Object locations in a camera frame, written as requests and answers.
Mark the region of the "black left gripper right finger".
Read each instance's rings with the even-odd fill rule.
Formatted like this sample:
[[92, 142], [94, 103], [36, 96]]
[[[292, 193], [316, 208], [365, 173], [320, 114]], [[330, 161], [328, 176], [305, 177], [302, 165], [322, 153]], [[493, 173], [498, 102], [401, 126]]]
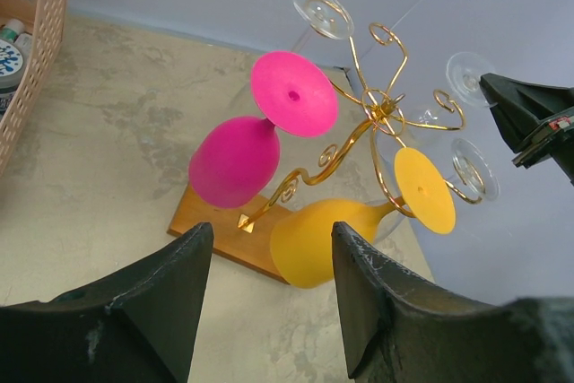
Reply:
[[332, 258], [350, 380], [573, 380], [571, 298], [471, 300], [378, 251], [345, 222], [333, 226]]

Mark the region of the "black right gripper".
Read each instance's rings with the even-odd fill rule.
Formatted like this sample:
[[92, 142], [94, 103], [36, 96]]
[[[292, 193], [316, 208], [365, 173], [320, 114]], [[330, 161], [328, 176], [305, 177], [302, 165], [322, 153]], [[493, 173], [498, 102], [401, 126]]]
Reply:
[[488, 73], [480, 79], [500, 135], [517, 167], [554, 160], [573, 183], [573, 89]]

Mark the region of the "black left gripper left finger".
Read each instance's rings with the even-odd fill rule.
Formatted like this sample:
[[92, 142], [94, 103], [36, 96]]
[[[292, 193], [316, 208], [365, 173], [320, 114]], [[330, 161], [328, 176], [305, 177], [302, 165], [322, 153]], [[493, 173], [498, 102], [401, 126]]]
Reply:
[[1, 309], [3, 382], [185, 382], [213, 250], [201, 222], [95, 282]]

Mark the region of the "clear wine glass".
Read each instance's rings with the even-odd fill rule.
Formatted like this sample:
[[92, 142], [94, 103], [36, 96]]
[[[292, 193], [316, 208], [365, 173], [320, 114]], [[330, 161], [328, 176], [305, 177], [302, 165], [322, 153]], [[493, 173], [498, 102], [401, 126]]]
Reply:
[[406, 119], [408, 126], [429, 131], [459, 131], [466, 126], [464, 106], [489, 109], [496, 105], [483, 94], [480, 79], [493, 73], [494, 66], [484, 57], [473, 52], [458, 52], [446, 65], [447, 91], [435, 89], [433, 105], [419, 107]]
[[300, 53], [313, 34], [345, 40], [354, 33], [352, 17], [338, 0], [292, 0], [292, 4], [308, 25], [291, 48], [292, 52]]

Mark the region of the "yellow plastic wine glass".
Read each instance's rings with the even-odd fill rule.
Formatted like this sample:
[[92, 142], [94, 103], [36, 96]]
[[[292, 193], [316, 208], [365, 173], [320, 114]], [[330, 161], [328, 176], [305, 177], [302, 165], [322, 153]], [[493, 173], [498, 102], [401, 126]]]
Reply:
[[[394, 160], [400, 201], [428, 230], [449, 234], [456, 225], [456, 209], [445, 180], [431, 160], [412, 147], [400, 149]], [[369, 244], [380, 222], [395, 207], [386, 202], [371, 206], [330, 198], [307, 205], [281, 219], [272, 229], [270, 253], [279, 275], [289, 284], [312, 289], [334, 278], [332, 230], [345, 222]]]

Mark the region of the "pink plastic wine glass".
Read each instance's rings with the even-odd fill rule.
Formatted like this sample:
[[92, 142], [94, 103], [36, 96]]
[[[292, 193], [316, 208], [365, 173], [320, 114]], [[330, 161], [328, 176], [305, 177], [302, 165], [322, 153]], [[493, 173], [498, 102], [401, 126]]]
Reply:
[[330, 80], [299, 54], [262, 55], [251, 69], [250, 90], [263, 116], [220, 123], [191, 157], [189, 185], [209, 205], [240, 207], [268, 184], [279, 165], [279, 129], [313, 138], [329, 132], [338, 118]]

